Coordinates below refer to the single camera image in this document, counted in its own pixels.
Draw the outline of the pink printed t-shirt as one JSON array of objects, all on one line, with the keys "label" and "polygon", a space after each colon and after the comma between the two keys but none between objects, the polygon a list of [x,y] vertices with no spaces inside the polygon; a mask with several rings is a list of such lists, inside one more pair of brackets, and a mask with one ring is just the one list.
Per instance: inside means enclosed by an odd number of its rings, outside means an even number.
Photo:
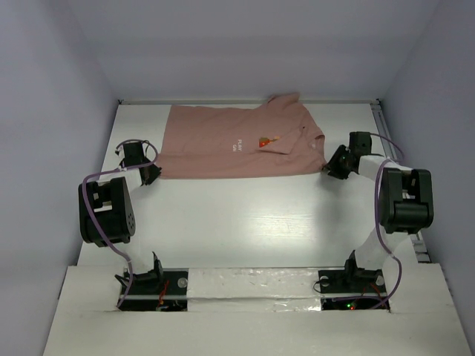
[{"label": "pink printed t-shirt", "polygon": [[297,93],[251,109],[174,105],[157,164],[166,179],[314,174],[326,164],[324,141]]}]

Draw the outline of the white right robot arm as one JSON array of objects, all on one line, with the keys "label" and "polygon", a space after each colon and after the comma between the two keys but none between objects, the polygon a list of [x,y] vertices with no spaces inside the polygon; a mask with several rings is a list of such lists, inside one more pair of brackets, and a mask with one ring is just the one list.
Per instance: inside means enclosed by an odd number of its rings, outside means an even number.
[{"label": "white right robot arm", "polygon": [[340,145],[325,167],[337,179],[347,179],[355,173],[374,183],[375,228],[351,252],[335,277],[351,291],[376,281],[386,259],[395,257],[402,241],[430,227],[434,218],[431,172],[405,167],[373,153],[372,137],[369,132],[353,131],[349,144]]}]

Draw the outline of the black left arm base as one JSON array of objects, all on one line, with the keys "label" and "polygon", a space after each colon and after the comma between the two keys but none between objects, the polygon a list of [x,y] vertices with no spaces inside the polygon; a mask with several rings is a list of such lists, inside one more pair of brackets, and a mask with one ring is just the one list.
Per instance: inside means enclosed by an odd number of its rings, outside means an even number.
[{"label": "black left arm base", "polygon": [[188,309],[188,269],[165,269],[159,277],[150,270],[134,276],[119,306],[124,312],[186,312]]}]

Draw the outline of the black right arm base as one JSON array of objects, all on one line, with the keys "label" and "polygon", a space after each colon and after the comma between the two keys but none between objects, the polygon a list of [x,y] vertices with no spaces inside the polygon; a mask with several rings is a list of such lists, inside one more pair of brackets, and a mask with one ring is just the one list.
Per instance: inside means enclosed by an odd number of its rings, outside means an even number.
[{"label": "black right arm base", "polygon": [[323,269],[312,289],[321,298],[323,311],[388,310],[382,270],[349,272],[345,269]]}]

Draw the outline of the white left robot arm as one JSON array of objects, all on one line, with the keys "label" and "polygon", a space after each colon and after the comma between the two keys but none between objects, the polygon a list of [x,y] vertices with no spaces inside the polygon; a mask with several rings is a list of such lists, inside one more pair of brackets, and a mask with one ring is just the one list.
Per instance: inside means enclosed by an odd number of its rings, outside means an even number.
[{"label": "white left robot arm", "polygon": [[118,166],[87,175],[79,184],[79,230],[82,240],[110,248],[131,267],[131,258],[116,244],[128,244],[137,224],[130,193],[149,186],[161,175],[158,150],[148,140],[127,139],[114,150]]}]

